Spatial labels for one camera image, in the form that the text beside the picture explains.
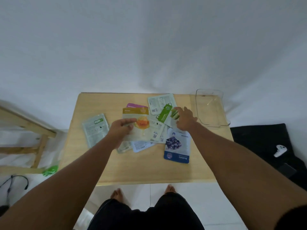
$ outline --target clear plastic container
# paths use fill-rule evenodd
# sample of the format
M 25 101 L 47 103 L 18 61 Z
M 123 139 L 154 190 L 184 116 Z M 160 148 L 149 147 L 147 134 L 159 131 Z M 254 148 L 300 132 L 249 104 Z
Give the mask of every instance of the clear plastic container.
M 191 108 L 199 122 L 207 127 L 229 126 L 223 106 L 223 92 L 216 89 L 198 89 L 190 96 Z

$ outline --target bare foot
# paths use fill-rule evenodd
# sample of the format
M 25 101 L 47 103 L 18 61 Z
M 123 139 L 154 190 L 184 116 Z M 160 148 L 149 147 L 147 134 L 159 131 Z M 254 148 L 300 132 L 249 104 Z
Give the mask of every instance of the bare foot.
M 120 188 L 114 190 L 110 198 L 116 199 L 118 202 L 124 203 L 124 197 Z
M 171 184 L 169 184 L 169 185 L 167 186 L 167 188 L 166 188 L 166 190 L 165 190 L 164 193 L 166 194 L 167 192 L 176 193 L 176 190 L 175 190 L 175 188 L 174 188 Z

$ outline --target leg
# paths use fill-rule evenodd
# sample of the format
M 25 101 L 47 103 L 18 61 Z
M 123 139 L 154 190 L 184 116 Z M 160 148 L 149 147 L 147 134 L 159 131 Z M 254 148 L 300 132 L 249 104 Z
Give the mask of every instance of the leg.
M 130 213 L 130 207 L 123 203 L 121 189 L 114 190 L 110 199 L 104 201 L 94 215 L 88 230 L 109 229 Z
M 157 227 L 162 224 L 170 229 L 204 229 L 199 218 L 188 202 L 172 185 L 168 185 L 164 195 L 158 200 L 155 207 L 147 210 L 150 218 Z

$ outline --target white game controller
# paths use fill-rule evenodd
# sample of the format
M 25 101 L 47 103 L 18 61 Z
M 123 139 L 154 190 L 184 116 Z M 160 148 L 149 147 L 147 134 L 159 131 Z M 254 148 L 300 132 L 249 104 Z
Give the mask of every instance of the white game controller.
M 274 154 L 275 157 L 279 157 L 287 151 L 287 148 L 283 145 L 276 145 L 277 152 Z

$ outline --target black shorts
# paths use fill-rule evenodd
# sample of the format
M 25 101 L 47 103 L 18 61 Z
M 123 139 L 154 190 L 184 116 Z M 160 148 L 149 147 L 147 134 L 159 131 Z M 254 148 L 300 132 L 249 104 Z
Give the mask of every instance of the black shorts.
M 131 210 L 115 199 L 105 201 L 94 215 L 88 230 L 102 229 L 204 229 L 187 201 L 179 194 L 164 194 L 147 211 Z

